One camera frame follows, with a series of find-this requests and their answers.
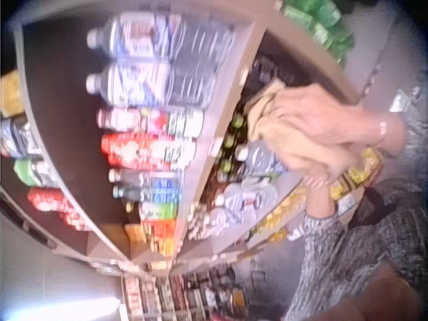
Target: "water bottle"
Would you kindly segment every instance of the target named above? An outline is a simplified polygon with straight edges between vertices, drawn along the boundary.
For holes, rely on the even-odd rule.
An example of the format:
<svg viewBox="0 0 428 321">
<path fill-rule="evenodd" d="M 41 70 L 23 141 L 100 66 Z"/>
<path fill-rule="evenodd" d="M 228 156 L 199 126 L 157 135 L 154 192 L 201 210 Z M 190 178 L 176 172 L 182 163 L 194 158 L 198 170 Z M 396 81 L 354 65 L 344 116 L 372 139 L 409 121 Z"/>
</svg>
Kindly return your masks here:
<svg viewBox="0 0 428 321">
<path fill-rule="evenodd" d="M 173 68 L 166 62 L 117 62 L 86 78 L 90 94 L 116 107 L 166 104 L 205 108 L 215 84 L 213 71 Z"/>
<path fill-rule="evenodd" d="M 255 140 L 248 144 L 236 146 L 235 158 L 245 162 L 249 175 L 258 176 L 278 176 L 286 169 L 277 156 L 266 146 L 262 140 Z"/>
<path fill-rule="evenodd" d="M 124 12 L 87 34 L 89 48 L 119 59 L 174 60 L 182 66 L 211 66 L 224 60 L 234 34 L 230 26 L 177 14 Z"/>
</svg>

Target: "bottle cap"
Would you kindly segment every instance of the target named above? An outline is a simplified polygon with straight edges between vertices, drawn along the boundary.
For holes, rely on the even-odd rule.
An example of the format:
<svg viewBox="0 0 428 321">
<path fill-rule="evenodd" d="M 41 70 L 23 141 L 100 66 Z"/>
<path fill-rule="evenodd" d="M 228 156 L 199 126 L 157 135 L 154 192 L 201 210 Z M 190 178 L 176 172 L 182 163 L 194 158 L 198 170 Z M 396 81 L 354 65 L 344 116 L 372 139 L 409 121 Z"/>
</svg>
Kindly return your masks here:
<svg viewBox="0 0 428 321">
<path fill-rule="evenodd" d="M 98 125 L 98 127 L 100 128 L 104 128 L 105 125 L 105 119 L 106 117 L 106 110 L 103 108 L 98 109 L 98 111 L 96 112 L 96 124 Z"/>
<path fill-rule="evenodd" d="M 89 94 L 97 94 L 101 88 L 101 75 L 100 74 L 90 74 L 86 77 L 86 90 Z"/>
<path fill-rule="evenodd" d="M 131 213 L 133 209 L 134 209 L 134 203 L 126 202 L 126 204 L 125 204 L 125 211 L 127 213 Z"/>
<path fill-rule="evenodd" d="M 246 147 L 246 145 L 238 145 L 235 148 L 235 158 L 237 161 L 243 162 L 247 159 L 248 157 L 248 147 Z"/>
<path fill-rule="evenodd" d="M 223 195 L 223 194 L 218 194 L 218 195 L 215 197 L 215 200 L 214 200 L 214 204 L 215 204 L 215 206 L 223 206 L 223 205 L 224 205 L 224 203 L 225 203 L 225 195 Z"/>
<path fill-rule="evenodd" d="M 110 169 L 110 170 L 108 171 L 108 181 L 109 181 L 110 183 L 114 183 L 114 182 L 116 182 L 116 181 L 117 181 L 117 179 L 116 179 L 116 175 L 117 175 L 117 170 L 116 170 L 116 169 Z"/>
<path fill-rule="evenodd" d="M 99 29 L 91 29 L 86 35 L 86 44 L 91 49 L 100 47 L 102 40 L 102 31 Z"/>
<path fill-rule="evenodd" d="M 121 196 L 123 196 L 122 189 L 119 186 L 114 186 L 113 187 L 113 197 L 115 199 L 117 199 Z"/>
</svg>

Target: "yellow package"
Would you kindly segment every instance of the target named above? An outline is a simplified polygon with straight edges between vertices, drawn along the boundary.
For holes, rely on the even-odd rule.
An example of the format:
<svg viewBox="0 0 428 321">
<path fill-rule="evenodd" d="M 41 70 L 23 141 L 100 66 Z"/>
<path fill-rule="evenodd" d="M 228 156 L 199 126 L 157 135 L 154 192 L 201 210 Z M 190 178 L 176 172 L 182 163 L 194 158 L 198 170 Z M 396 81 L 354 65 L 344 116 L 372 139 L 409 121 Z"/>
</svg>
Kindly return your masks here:
<svg viewBox="0 0 428 321">
<path fill-rule="evenodd" d="M 24 112 L 17 70 L 1 77 L 0 109 L 3 117 L 11 117 Z"/>
</svg>

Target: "dark shelf back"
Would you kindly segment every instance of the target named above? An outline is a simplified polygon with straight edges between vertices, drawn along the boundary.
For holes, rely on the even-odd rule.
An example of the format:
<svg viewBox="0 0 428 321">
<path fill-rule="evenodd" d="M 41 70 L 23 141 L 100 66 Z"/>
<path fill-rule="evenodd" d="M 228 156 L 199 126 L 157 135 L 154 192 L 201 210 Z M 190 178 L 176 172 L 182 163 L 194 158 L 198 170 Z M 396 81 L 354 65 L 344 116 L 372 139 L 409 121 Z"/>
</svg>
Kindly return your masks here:
<svg viewBox="0 0 428 321">
<path fill-rule="evenodd" d="M 28 201 L 29 187 L 24 185 L 13 171 L 11 158 L 1 158 L 1 186 L 6 193 L 29 215 L 40 227 L 48 231 L 53 237 L 59 239 L 80 254 L 86 255 L 88 232 L 76 231 L 66 225 L 57 212 L 38 211 Z"/>
</svg>

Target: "floor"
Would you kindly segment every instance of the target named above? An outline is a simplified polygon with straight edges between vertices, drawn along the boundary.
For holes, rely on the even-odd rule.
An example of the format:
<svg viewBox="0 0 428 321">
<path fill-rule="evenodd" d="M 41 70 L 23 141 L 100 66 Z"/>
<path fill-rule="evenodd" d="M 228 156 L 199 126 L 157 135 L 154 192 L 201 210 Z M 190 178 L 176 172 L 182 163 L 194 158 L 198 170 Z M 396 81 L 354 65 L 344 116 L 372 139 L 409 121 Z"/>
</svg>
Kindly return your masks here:
<svg viewBox="0 0 428 321">
<path fill-rule="evenodd" d="M 381 70 L 362 102 L 369 109 L 387 110 L 399 88 L 416 86 L 418 71 L 426 69 L 426 46 L 411 22 L 383 1 L 375 7 L 358 6 L 344 20 L 356 38 L 356 48 L 348 57 L 344 73 L 362 93 L 380 62 Z M 393 164 L 388 163 L 381 179 L 393 172 Z M 303 238 L 293 242 L 285 239 L 235 264 L 252 320 L 279 320 L 286 312 L 298 285 L 303 258 Z"/>
</svg>

